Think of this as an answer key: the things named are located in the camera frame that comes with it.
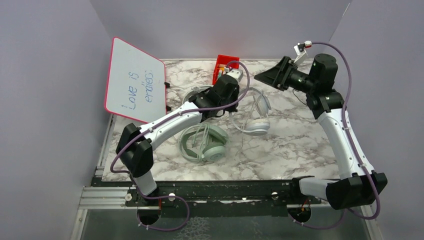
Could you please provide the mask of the white headphones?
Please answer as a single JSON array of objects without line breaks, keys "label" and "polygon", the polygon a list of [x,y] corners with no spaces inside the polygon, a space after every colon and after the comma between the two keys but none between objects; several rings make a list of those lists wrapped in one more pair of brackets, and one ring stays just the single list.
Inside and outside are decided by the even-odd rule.
[{"label": "white headphones", "polygon": [[232,125],[245,135],[263,136],[266,135],[271,127],[269,120],[269,111],[272,109],[268,97],[262,90],[255,87],[244,88],[239,96],[247,92],[254,92],[253,102],[249,110],[249,116],[242,125],[235,122],[233,114],[229,113],[229,119]]}]

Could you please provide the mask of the grey white gaming headset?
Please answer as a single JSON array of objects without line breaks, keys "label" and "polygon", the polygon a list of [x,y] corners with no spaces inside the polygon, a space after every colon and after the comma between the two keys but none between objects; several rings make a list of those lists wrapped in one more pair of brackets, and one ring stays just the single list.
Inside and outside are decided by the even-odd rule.
[{"label": "grey white gaming headset", "polygon": [[201,86],[195,86],[192,87],[183,97],[181,104],[184,104],[185,102],[187,102],[189,100],[189,98],[195,94],[198,94],[200,92],[203,92],[205,90],[208,90],[209,88],[211,88],[213,85],[201,85]]}]

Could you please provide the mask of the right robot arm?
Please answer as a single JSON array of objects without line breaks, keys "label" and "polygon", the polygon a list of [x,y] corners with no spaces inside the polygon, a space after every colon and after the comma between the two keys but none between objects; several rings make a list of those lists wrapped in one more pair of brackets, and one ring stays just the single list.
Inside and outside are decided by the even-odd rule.
[{"label": "right robot arm", "polygon": [[294,179],[289,199],[300,204],[308,196],[327,201],[335,210],[380,203],[380,193],[388,179],[376,172],[351,129],[345,98],[333,85],[338,71],[336,59],[320,53],[313,59],[309,73],[298,70],[284,56],[274,67],[256,74],[254,79],[280,91],[292,88],[306,95],[306,104],[323,128],[335,155],[339,180],[305,176]]}]

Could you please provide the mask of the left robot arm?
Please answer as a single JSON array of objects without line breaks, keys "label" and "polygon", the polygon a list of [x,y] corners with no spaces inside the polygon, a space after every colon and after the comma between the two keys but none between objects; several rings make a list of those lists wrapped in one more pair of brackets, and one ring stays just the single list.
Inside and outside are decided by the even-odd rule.
[{"label": "left robot arm", "polygon": [[138,199],[144,205],[152,205],[157,200],[157,184],[151,173],[154,150],[180,131],[217,117],[220,111],[234,112],[242,78],[243,72],[233,69],[171,113],[147,124],[130,123],[124,127],[116,154],[138,187]]}]

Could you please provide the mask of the green headphones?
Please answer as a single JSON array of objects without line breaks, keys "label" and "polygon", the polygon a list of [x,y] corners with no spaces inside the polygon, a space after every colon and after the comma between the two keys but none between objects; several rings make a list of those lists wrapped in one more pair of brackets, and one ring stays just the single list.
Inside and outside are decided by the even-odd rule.
[{"label": "green headphones", "polygon": [[177,144],[181,156],[194,163],[216,162],[226,155],[228,134],[216,125],[200,123],[183,130]]}]

